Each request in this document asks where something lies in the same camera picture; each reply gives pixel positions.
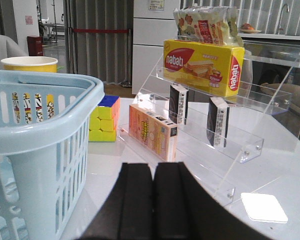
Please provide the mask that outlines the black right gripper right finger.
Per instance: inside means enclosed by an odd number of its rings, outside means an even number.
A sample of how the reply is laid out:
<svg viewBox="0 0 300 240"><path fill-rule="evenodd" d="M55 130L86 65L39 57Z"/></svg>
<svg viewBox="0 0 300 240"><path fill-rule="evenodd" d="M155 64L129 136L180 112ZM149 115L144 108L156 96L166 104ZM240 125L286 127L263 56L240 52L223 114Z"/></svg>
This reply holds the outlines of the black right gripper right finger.
<svg viewBox="0 0 300 240"><path fill-rule="evenodd" d="M153 184L156 240L268 239L214 200L182 162L159 163Z"/></svg>

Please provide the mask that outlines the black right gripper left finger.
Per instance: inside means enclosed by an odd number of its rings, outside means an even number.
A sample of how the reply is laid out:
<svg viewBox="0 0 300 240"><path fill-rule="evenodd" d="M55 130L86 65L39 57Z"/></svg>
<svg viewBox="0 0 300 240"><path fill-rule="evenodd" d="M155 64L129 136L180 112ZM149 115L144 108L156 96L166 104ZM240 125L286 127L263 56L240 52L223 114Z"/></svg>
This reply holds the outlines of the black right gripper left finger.
<svg viewBox="0 0 300 240"><path fill-rule="evenodd" d="M123 163L82 240L151 240L152 174L146 163Z"/></svg>

